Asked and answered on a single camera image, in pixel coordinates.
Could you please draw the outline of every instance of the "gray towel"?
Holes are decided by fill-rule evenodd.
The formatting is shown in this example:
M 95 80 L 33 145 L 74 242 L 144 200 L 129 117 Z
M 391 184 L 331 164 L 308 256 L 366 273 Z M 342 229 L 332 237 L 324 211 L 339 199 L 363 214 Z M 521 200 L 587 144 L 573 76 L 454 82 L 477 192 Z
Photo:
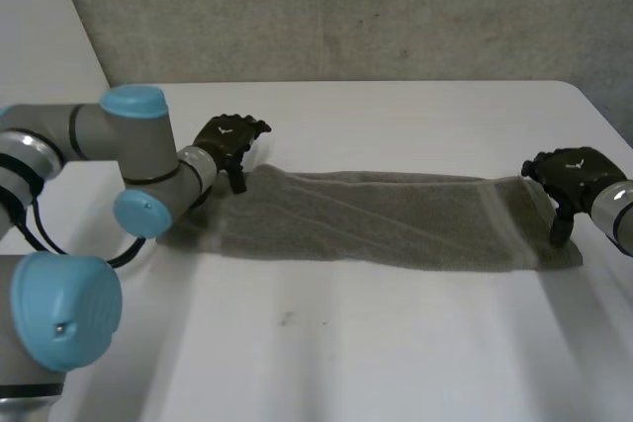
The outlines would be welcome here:
M 579 266 L 573 243 L 548 243 L 554 211 L 537 185 L 517 177 L 334 172 L 291 174 L 269 165 L 248 191 L 214 196 L 160 242 L 250 259 L 360 259 L 438 271 Z

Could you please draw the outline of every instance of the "light blue joint cap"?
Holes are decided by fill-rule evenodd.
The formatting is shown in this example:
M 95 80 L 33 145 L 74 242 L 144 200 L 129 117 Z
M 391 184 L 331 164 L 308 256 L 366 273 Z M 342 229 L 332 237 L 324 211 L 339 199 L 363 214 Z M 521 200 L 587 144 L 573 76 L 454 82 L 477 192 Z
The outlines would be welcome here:
M 100 104 L 104 111 L 122 118 L 157 119 L 169 113 L 160 89 L 138 84 L 111 89 L 101 97 Z
M 115 218 L 132 236 L 152 239 L 171 227 L 171 212 L 161 200 L 140 190 L 119 193 L 114 204 Z
M 121 283 L 98 257 L 30 254 L 18 264 L 10 293 L 22 344 L 51 371 L 65 373 L 94 363 L 119 328 Z

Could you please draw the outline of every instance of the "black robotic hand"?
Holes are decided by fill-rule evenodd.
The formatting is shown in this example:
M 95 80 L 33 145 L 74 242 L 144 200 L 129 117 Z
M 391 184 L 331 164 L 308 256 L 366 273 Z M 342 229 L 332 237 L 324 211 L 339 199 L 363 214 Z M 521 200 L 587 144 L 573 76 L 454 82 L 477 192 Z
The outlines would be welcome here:
M 244 153 L 260 134 L 270 131 L 268 124 L 252 116 L 222 114 L 206 123 L 193 144 L 213 157 L 218 171 L 226 171 L 232 191 L 238 194 L 246 191 L 241 165 Z
M 626 180 L 613 162 L 590 147 L 541 152 L 523 163 L 521 175 L 540 183 L 558 203 L 550 232 L 550 242 L 556 247 L 563 246 L 572 235 L 574 214 L 590 213 L 600 192 Z

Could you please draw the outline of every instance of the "robotic hand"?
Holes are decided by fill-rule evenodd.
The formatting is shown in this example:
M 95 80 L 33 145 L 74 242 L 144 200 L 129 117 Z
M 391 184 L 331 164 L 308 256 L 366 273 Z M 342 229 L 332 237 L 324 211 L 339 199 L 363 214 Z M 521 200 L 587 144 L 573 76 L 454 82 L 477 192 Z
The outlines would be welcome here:
M 147 86 L 115 88 L 95 105 L 17 105 L 0 115 L 0 238 L 15 225 L 44 250 L 26 228 L 26 210 L 34 205 L 37 217 L 45 182 L 67 161 L 82 160 L 118 162 L 126 189 L 114 214 L 137 238 L 108 262 L 50 252 L 0 256 L 0 422 L 46 420 L 66 373 L 111 344 L 122 312 L 114 269 L 203 200 L 220 171 L 235 193 L 244 192 L 243 154 L 270 127 L 251 116 L 219 116 L 176 151 L 162 91 Z
M 550 242 L 564 245 L 574 215 L 586 212 L 624 254 L 633 254 L 633 182 L 608 158 L 590 147 L 541 152 L 523 163 L 521 175 L 540 183 L 558 203 Z

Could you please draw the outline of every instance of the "logo on robotic hand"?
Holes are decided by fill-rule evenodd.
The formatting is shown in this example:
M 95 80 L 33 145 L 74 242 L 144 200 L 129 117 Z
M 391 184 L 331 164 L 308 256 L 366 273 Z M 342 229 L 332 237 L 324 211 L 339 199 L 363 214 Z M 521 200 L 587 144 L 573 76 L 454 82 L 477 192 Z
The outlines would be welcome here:
M 583 167 L 583 165 L 585 164 L 585 160 L 581 160 L 581 163 L 575 163 L 573 165 L 565 165 L 565 168 L 578 168 L 579 170 Z

